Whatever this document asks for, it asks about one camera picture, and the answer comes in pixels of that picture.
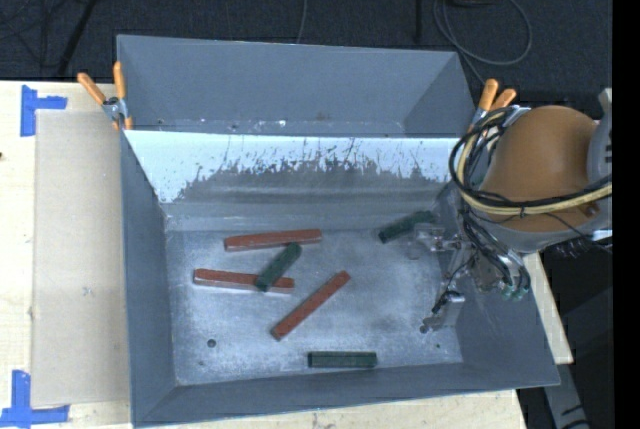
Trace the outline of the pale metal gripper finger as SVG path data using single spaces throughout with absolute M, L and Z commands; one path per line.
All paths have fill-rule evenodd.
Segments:
M 454 252 L 460 248 L 460 239 L 448 236 L 445 228 L 431 223 L 418 223 L 410 232 L 408 257 L 418 260 L 427 253 Z
M 422 321 L 421 333 L 429 333 L 440 329 L 454 327 L 465 304 L 463 294 L 447 290 L 436 301 L 431 312 Z

